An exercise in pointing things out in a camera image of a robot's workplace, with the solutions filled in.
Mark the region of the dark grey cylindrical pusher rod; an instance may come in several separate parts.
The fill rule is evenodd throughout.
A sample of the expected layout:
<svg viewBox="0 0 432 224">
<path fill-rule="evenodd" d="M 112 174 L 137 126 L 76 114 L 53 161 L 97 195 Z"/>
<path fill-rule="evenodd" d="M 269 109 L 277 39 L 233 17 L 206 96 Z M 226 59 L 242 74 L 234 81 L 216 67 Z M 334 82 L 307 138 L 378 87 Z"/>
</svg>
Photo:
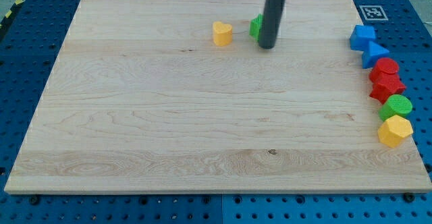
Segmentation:
<svg viewBox="0 0 432 224">
<path fill-rule="evenodd" d="M 265 0 L 259 33 L 259 46 L 262 49 L 272 49 L 275 46 L 285 4 L 286 0 Z"/>
</svg>

